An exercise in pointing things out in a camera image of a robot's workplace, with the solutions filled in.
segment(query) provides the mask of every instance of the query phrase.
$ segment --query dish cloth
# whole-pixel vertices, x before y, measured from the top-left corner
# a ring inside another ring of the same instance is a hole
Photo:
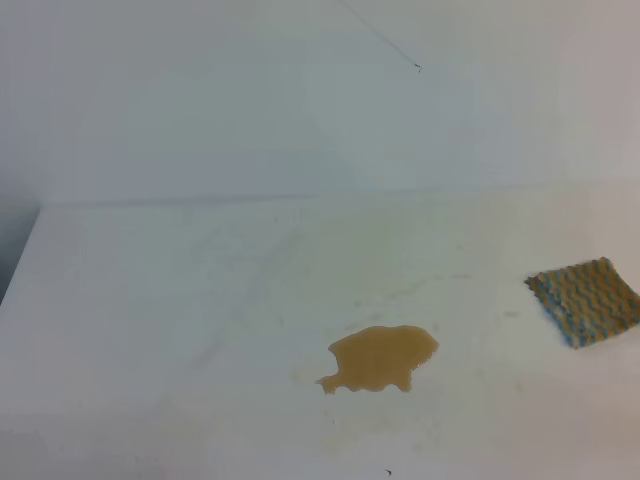
[[[613,337],[640,322],[640,297],[607,258],[542,272],[525,283],[573,348]]]

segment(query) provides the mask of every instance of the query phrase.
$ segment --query white countertop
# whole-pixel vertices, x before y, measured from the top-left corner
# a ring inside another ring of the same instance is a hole
[[[523,280],[640,289],[640,188],[48,208],[0,307],[3,479],[602,479],[640,467],[640,338],[566,347]],[[418,325],[413,389],[327,347]]]

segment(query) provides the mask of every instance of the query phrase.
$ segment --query white wall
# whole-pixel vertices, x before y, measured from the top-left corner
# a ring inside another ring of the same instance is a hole
[[[640,178],[633,0],[4,0],[0,191]]]

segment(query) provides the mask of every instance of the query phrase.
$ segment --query patterned cloth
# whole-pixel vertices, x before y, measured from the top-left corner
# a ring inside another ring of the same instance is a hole
[[[640,297],[606,258],[542,272],[525,283],[574,348],[640,323]]]

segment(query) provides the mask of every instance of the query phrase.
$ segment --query stain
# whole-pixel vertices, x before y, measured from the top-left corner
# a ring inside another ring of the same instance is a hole
[[[427,284],[427,280],[424,280],[424,279],[423,280],[418,280],[417,282],[412,283],[408,287],[401,288],[399,290],[391,292],[389,295],[387,295],[387,298],[390,299],[390,300],[395,300],[395,299],[401,298],[401,297],[409,297],[409,296],[417,293],[418,290],[420,290],[426,284]]]
[[[344,331],[345,332],[353,332],[354,330],[357,330],[360,327],[362,327],[362,323],[353,322],[353,323],[350,323],[349,325],[347,325],[346,327],[344,327]]]
[[[336,357],[338,373],[317,380],[325,394],[338,387],[352,392],[379,392],[395,385],[411,390],[411,372],[438,349],[438,342],[420,327],[369,327],[338,340],[329,347]]]

